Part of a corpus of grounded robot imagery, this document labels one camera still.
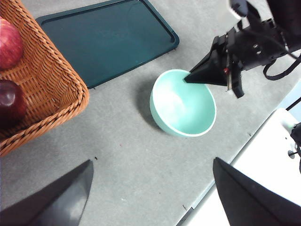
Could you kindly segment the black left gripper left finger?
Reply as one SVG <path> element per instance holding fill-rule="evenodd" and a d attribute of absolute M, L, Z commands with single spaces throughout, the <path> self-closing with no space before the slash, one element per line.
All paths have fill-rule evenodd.
<path fill-rule="evenodd" d="M 87 160 L 0 212 L 2 226 L 78 226 L 82 218 L 94 175 L 93 162 Z"/>

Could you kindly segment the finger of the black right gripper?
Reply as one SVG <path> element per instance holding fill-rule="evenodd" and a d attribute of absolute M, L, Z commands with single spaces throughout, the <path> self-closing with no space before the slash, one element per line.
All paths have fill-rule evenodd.
<path fill-rule="evenodd" d="M 224 71 L 228 67 L 226 45 L 225 35 L 214 37 L 209 53 L 190 70 L 184 80 L 187 83 L 227 86 L 227 73 Z"/>
<path fill-rule="evenodd" d="M 233 55 L 229 55 L 228 69 L 228 90 L 232 90 L 236 98 L 241 98 L 244 95 L 241 80 L 241 68 L 238 65 L 238 61 L 234 60 Z"/>

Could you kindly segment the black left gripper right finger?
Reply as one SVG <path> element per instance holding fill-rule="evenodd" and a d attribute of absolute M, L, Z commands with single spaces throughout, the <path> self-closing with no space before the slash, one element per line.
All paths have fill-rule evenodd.
<path fill-rule="evenodd" d="M 231 226 L 299 226 L 301 207 L 216 157 L 213 174 Z"/>

